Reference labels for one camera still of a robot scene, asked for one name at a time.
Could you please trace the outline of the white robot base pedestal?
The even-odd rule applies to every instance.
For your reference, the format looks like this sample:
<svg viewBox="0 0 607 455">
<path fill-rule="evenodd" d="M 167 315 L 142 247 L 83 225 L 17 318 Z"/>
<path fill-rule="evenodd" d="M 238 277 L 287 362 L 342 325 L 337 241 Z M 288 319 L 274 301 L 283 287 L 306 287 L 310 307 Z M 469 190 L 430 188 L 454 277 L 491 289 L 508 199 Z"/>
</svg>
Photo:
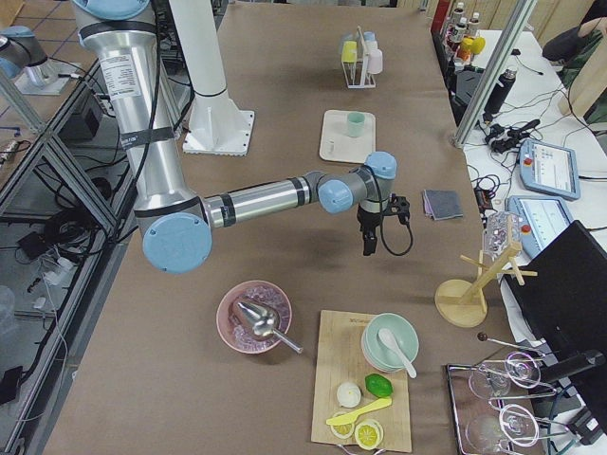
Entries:
<svg viewBox="0 0 607 455">
<path fill-rule="evenodd" d="M 212 3 L 170 3 L 194 99 L 183 149 L 191 154 L 243 156 L 255 114 L 231 99 L 219 48 Z"/>
</svg>

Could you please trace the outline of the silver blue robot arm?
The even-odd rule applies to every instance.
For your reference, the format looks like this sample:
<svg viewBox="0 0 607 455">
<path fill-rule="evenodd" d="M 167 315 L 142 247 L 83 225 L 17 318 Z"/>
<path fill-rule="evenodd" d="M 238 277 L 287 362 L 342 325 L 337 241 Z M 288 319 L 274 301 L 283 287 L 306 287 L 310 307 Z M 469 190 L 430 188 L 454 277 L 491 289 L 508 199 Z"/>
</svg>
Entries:
<svg viewBox="0 0 607 455">
<path fill-rule="evenodd" d="M 210 197 L 191 183 L 194 154 L 246 154 L 254 119 L 230 98 L 208 2 L 170 5 L 193 90 L 185 137 L 176 132 L 163 80 L 156 4 L 76 1 L 72 7 L 81 44 L 96 54 L 115 111 L 137 190 L 142 250 L 151 265 L 170 274 L 192 271 L 211 254 L 217 229 L 313 203 L 332 214 L 356 209 L 363 251 L 374 252 L 375 230 L 396 202 L 397 165 L 388 153 L 373 152 L 348 173 L 310 172 Z"/>
</svg>

